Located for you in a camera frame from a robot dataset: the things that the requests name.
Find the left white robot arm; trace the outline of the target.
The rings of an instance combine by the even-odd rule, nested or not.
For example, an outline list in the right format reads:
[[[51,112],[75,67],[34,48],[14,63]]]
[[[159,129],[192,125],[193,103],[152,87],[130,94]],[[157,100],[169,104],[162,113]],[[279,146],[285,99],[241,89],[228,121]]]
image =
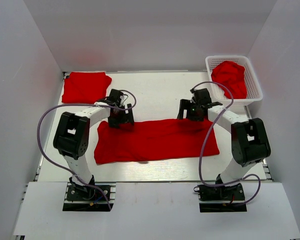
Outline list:
[[[70,183],[78,190],[80,196],[89,200],[95,196],[94,176],[86,160],[90,128],[107,119],[108,126],[119,128],[121,124],[134,124],[132,108],[134,104],[125,104],[129,92],[112,89],[110,94],[97,100],[91,106],[75,113],[61,114],[53,147],[66,160],[72,177]]]

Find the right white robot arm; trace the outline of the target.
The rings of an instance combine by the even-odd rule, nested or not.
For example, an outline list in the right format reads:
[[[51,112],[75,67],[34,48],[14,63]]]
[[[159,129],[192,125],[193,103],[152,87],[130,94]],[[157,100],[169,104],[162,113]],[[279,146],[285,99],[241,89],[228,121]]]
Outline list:
[[[270,156],[271,147],[265,125],[260,118],[248,119],[230,111],[233,100],[227,106],[217,101],[213,102],[206,88],[192,88],[190,92],[190,100],[181,99],[179,102],[177,119],[186,118],[197,122],[208,119],[212,122],[200,150],[199,163],[202,162],[204,149],[215,124],[230,133],[232,159],[217,176],[215,184],[206,183],[202,176],[202,167],[198,167],[202,184],[216,188],[216,195],[226,200],[233,195],[233,186],[249,177],[248,171]]]

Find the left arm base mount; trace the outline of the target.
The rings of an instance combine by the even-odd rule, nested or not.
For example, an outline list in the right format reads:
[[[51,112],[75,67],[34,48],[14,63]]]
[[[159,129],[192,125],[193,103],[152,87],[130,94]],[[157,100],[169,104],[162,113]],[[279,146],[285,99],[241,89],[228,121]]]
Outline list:
[[[63,207],[63,212],[109,212],[110,208],[103,194],[93,189],[91,193],[77,190],[68,183]]]

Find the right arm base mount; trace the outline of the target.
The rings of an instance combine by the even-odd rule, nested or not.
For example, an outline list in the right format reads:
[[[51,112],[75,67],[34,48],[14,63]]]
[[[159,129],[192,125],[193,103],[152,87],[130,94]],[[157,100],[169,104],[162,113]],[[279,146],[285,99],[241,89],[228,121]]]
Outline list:
[[[201,213],[239,213],[246,212],[245,194],[239,183],[233,186],[208,187],[200,184],[193,188],[198,194]]]

